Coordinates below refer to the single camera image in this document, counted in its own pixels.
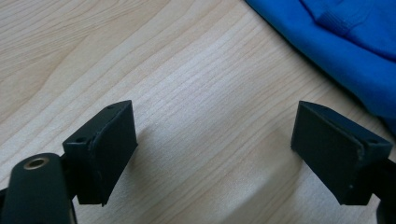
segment hole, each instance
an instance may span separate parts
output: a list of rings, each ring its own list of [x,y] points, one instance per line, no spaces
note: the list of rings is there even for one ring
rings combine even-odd
[[[85,142],[85,140],[87,140],[87,138],[85,138],[85,137],[80,137],[80,138],[76,139],[76,142],[77,142],[77,143],[82,143],[82,142]]]
[[[367,140],[369,143],[372,143],[372,144],[378,144],[379,142],[377,141],[377,140],[375,140],[375,139],[369,139],[369,140]]]
[[[43,167],[48,162],[49,162],[49,159],[47,157],[40,157],[40,158],[32,159],[32,160],[26,162],[23,165],[23,168],[25,170],[34,170],[34,169],[38,169],[40,167]]]

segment screw hole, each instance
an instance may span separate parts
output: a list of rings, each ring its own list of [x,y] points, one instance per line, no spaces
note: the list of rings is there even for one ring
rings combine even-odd
[[[36,158],[36,159],[32,159],[32,160],[26,162],[23,165],[23,168],[25,170],[34,170],[34,169],[38,169],[38,168],[46,165],[48,162],[49,162],[49,159],[46,157]]]
[[[76,139],[76,142],[77,142],[77,143],[82,143],[82,142],[85,142],[85,140],[87,140],[87,138],[85,138],[85,137],[80,137],[80,138]]]

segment blue fabric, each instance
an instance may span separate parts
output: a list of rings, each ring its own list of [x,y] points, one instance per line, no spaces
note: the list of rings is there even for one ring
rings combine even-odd
[[[380,11],[379,0],[374,3],[360,0],[364,3],[355,6],[362,10],[351,5],[340,6],[348,1],[247,0],[292,45],[360,98],[368,110],[383,119],[396,135],[396,62],[392,58],[396,52],[393,49],[396,37],[392,36],[395,10],[385,10],[379,17],[374,16]],[[350,21],[340,25],[338,22],[343,21],[340,18],[347,16],[348,10]],[[329,11],[331,16],[321,19]],[[384,39],[388,42],[372,43],[378,35],[387,35]]]
[[[301,0],[314,21],[396,62],[395,0]]]

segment black clamp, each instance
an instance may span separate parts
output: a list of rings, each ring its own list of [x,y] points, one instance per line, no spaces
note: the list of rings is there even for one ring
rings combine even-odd
[[[291,148],[340,204],[381,203],[378,223],[396,223],[396,163],[392,144],[322,105],[300,102]]]
[[[137,147],[131,101],[109,105],[64,143],[19,162],[0,191],[2,224],[77,223],[72,199],[105,205]]]

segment wood grain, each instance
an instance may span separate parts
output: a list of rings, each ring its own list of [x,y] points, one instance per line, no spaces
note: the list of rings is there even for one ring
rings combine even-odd
[[[127,99],[138,150],[79,223],[375,223],[378,199],[339,205],[290,138],[299,100],[389,133],[244,1],[0,2],[1,188]]]

